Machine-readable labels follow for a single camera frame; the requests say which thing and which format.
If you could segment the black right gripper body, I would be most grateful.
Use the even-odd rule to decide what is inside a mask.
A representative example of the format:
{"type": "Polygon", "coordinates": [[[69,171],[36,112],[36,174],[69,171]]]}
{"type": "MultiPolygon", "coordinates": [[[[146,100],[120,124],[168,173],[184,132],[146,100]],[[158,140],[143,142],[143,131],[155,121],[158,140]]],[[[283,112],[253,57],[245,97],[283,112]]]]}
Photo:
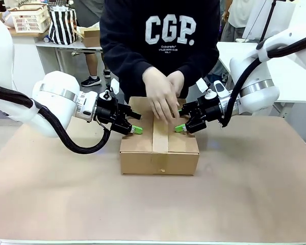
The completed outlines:
{"type": "Polygon", "coordinates": [[[189,116],[185,123],[187,132],[195,133],[207,127],[206,122],[219,120],[222,117],[219,98],[198,98],[196,101],[183,104],[181,116],[189,116]]]}

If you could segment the person's left hand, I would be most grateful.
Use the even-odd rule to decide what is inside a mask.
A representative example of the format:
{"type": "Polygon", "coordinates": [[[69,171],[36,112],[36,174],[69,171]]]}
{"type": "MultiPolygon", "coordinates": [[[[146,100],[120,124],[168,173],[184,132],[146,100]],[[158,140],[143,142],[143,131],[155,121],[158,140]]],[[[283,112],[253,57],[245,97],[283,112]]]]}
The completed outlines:
{"type": "Polygon", "coordinates": [[[176,97],[180,97],[181,91],[184,86],[184,75],[181,71],[177,70],[167,76],[172,90],[175,92],[176,97]]]}

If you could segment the person's right hand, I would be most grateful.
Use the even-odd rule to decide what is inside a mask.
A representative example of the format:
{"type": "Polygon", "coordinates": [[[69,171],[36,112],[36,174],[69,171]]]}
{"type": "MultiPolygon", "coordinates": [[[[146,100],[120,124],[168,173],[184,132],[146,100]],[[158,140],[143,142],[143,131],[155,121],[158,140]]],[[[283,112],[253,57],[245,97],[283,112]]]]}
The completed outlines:
{"type": "Polygon", "coordinates": [[[154,116],[166,124],[174,124],[179,118],[179,104],[167,77],[155,67],[149,67],[143,73],[142,80],[154,116]]]}

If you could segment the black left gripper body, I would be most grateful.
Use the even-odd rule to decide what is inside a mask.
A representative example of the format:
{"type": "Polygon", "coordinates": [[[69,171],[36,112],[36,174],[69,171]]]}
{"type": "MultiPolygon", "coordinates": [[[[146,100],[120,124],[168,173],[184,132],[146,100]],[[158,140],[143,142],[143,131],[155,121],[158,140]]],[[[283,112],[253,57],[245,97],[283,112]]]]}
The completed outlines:
{"type": "Polygon", "coordinates": [[[111,124],[110,130],[120,134],[130,134],[132,125],[127,117],[132,113],[128,105],[120,104],[109,89],[99,94],[96,103],[96,118],[102,124],[111,124]]]}

